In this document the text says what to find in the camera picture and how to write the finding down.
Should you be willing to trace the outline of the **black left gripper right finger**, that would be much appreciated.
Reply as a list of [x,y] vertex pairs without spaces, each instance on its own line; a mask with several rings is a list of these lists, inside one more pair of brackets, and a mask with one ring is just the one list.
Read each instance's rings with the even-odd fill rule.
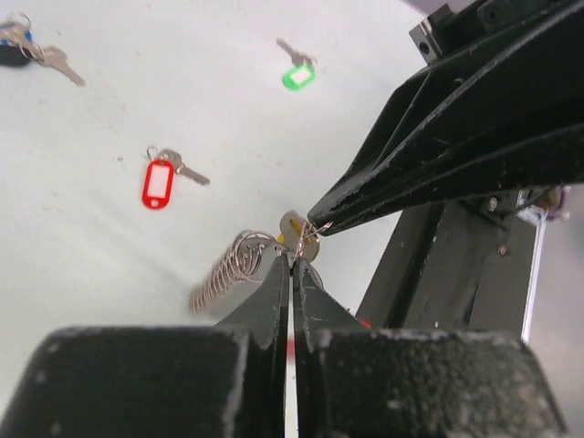
[[500,332],[372,329],[294,265],[302,437],[566,437],[539,363]]

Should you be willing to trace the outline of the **yellow tagged key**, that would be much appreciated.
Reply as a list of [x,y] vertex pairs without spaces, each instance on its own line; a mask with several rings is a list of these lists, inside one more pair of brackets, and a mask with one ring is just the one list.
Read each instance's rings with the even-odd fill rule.
[[331,226],[332,222],[329,222],[316,227],[296,211],[290,210],[280,220],[280,233],[276,241],[289,248],[293,256],[300,249],[300,255],[313,262],[320,252],[319,235]]

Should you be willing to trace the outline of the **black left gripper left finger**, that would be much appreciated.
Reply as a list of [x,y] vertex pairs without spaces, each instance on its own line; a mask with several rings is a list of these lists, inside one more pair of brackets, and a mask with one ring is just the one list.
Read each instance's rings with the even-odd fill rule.
[[212,326],[69,327],[36,348],[4,437],[281,437],[289,264]]

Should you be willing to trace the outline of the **red handled metal key organiser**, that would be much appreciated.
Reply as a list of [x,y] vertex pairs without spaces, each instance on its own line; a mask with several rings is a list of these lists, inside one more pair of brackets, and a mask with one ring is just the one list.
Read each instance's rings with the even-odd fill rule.
[[239,283],[261,283],[263,278],[256,277],[256,274],[264,256],[281,256],[288,252],[289,248],[269,233],[250,229],[241,231],[203,280],[191,288],[190,310],[194,313],[204,311]]

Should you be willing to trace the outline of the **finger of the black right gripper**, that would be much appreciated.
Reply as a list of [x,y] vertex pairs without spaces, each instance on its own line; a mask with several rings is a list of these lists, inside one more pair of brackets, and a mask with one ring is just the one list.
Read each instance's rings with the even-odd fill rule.
[[583,4],[443,6],[411,32],[423,69],[398,87],[355,159],[312,207],[409,192],[505,148],[583,124]]
[[414,206],[582,181],[583,124],[578,122],[515,143],[393,197],[383,191],[353,203],[325,202],[317,209],[317,225],[328,224],[325,234],[332,235]]

